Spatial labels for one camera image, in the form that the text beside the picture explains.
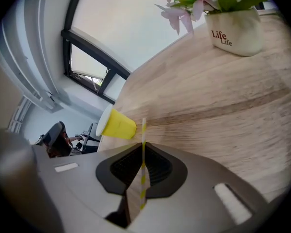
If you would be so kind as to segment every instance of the striped straw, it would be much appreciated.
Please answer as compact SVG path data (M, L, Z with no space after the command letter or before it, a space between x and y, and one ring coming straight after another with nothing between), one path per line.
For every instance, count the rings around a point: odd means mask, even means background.
M141 194L140 194L140 210L142 210L146 204L146 164L145 164L145 152L146 152L146 119L142 119L142 165L141 165Z

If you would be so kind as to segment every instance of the paper cup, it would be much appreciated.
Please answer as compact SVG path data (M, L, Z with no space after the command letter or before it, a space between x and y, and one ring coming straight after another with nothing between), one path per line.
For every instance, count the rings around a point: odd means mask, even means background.
M107 135L131 139L136 132L136 124L127 116L118 112L110 104L103 112L96 129L96 135Z

